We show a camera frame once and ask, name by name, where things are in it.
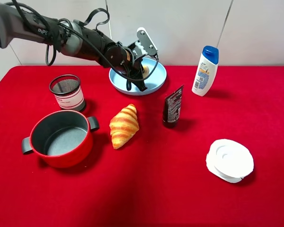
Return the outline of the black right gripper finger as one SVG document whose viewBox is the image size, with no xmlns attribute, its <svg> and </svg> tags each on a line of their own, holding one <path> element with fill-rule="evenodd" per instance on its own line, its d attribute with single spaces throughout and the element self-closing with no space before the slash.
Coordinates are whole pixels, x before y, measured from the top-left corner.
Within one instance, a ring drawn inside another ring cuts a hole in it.
<svg viewBox="0 0 284 227">
<path fill-rule="evenodd" d="M 145 82 L 144 82 L 144 78 L 142 75 L 136 75 L 135 79 L 140 79 L 140 81 L 136 81 L 135 85 L 138 87 L 138 89 L 143 92 L 147 89 Z"/>
</svg>

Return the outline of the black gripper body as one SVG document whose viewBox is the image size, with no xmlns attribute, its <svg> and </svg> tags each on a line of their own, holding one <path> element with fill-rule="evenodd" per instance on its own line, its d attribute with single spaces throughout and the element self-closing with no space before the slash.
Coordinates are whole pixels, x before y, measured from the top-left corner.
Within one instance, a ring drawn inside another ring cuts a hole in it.
<svg viewBox="0 0 284 227">
<path fill-rule="evenodd" d="M 136 41 L 129 46 L 123 46 L 122 48 L 126 53 L 126 59 L 123 63 L 123 67 L 125 69 L 124 75 L 128 79 L 144 79 L 142 60 L 147 53 L 141 42 Z"/>
</svg>

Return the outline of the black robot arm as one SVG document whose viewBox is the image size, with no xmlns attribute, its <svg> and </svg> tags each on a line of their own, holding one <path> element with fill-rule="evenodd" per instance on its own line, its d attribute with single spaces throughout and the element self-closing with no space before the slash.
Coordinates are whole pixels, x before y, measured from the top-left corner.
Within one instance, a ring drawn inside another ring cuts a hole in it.
<svg viewBox="0 0 284 227">
<path fill-rule="evenodd" d="M 0 3 L 0 48 L 6 48 L 15 38 L 46 44 L 53 47 L 53 58 L 45 60 L 48 66 L 54 63 L 57 52 L 96 61 L 125 78 L 127 90 L 134 84 L 140 91 L 145 91 L 142 57 L 133 54 L 134 46 L 114 42 L 97 28 L 86 28 L 98 12 L 107 13 L 107 10 L 98 8 L 92 11 L 85 22 L 70 21 L 42 16 L 15 0 Z"/>
</svg>

